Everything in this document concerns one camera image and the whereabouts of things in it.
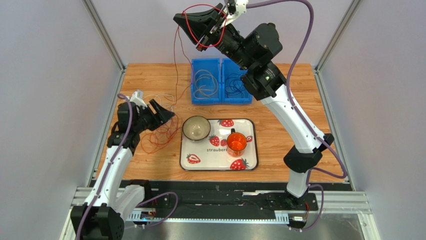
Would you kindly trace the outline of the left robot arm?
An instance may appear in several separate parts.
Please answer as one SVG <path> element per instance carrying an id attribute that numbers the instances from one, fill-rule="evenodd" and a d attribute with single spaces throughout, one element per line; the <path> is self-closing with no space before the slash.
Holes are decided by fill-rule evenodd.
<path id="1" fill-rule="evenodd" d="M 145 199 L 150 185 L 147 180 L 130 184 L 118 195 L 125 170 L 140 143 L 140 134 L 155 131 L 175 116 L 154 99 L 149 104 L 140 100 L 121 103 L 116 114 L 98 179 L 83 204 L 74 206 L 70 213 L 77 240 L 122 239 L 125 220 Z"/>

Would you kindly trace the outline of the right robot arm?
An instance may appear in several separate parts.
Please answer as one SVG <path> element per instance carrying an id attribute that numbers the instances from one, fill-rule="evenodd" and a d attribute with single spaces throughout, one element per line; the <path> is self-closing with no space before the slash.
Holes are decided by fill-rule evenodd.
<path id="1" fill-rule="evenodd" d="M 245 89 L 274 114 L 293 140 L 293 147 L 283 159 L 289 168 L 286 189 L 295 198 L 302 198 L 308 189 L 310 170 L 334 137 L 313 125 L 291 92 L 290 76 L 282 74 L 273 63 L 283 48 L 275 24 L 261 23 L 245 37 L 233 26 L 247 8 L 246 1 L 231 0 L 203 12 L 177 13 L 173 20 L 198 51 L 214 47 L 245 72 L 241 78 Z"/>

